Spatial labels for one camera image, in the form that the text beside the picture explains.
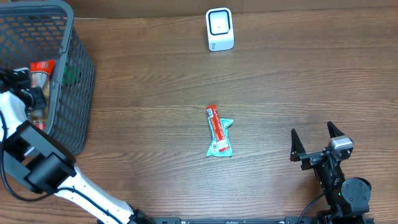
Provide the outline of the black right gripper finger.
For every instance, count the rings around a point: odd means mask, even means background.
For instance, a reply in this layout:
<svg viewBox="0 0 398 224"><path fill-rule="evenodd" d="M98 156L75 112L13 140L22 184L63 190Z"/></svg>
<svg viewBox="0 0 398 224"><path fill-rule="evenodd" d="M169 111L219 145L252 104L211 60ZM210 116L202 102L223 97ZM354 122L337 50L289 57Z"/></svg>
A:
<svg viewBox="0 0 398 224"><path fill-rule="evenodd" d="M327 122L327 128L331 138L337 138L345 135L331 121Z"/></svg>
<svg viewBox="0 0 398 224"><path fill-rule="evenodd" d="M291 133L291 139L292 139L290 160L292 162L301 161L302 160L301 157L306 155L305 148L303 147L303 144L302 144L296 130L292 129L290 133Z"/></svg>

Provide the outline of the spaghetti pack orange ends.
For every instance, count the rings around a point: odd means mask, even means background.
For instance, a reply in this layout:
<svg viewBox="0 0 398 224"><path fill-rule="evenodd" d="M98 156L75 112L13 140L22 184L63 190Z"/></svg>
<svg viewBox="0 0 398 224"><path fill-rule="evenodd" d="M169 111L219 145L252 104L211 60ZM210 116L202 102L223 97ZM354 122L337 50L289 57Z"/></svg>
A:
<svg viewBox="0 0 398 224"><path fill-rule="evenodd" d="M30 120L41 130L44 130L49 115L50 80L56 60L32 62L30 64L31 87L40 87L44 95L45 107L30 114Z"/></svg>

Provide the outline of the red coffee stick sachet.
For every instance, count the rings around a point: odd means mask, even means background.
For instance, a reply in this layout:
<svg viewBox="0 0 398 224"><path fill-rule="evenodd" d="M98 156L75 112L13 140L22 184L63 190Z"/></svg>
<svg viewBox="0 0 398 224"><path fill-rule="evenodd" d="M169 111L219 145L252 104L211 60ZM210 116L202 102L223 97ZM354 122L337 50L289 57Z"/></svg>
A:
<svg viewBox="0 0 398 224"><path fill-rule="evenodd" d="M210 105L206 108L210 119L210 127L213 130L215 137L215 147L212 148L213 152L225 152L229 149L226 136L224 134L223 126L216 105Z"/></svg>

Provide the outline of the teal snack packet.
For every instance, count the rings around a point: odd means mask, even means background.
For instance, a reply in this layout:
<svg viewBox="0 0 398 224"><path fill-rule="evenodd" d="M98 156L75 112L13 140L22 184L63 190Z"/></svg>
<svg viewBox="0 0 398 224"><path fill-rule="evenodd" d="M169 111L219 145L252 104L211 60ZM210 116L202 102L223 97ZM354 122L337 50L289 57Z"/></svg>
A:
<svg viewBox="0 0 398 224"><path fill-rule="evenodd" d="M216 140L216 131L213 128L211 118L208 118L208 123L212 135L212 141L206 153L206 156L214 156L214 157L232 157L233 156L233 148L229 141L228 136L228 128L232 125L232 119L220 119L221 122L221 130L223 132L224 139L217 141Z"/></svg>

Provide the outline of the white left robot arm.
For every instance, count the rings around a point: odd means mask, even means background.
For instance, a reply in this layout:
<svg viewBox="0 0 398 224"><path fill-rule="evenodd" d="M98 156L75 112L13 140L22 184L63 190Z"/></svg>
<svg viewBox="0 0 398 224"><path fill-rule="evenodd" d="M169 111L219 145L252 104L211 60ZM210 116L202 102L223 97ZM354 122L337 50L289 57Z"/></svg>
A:
<svg viewBox="0 0 398 224"><path fill-rule="evenodd" d="M93 183L65 147L27 119L27 110L44 107L42 90L29 85L28 68L1 69L1 180L5 189L25 202L52 195L64 198L98 223L153 223L144 212Z"/></svg>

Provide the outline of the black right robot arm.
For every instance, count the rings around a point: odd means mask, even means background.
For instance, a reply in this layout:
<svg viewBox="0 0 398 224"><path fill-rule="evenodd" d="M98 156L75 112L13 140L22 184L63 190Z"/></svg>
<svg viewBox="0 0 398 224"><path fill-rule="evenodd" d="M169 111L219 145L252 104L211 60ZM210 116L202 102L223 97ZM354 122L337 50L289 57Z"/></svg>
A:
<svg viewBox="0 0 398 224"><path fill-rule="evenodd" d="M291 130L290 160L301 162L302 170L312 169L322 188L322 193L304 208L294 223L373 223L373 219L365 217L370 211L370 182L360 177L347 179L340 166L351 156L354 142L331 121L327 122L327 128L328 145L309 154L296 130ZM322 197L325 197L328 208L318 211L315 217L305 218L309 208Z"/></svg>

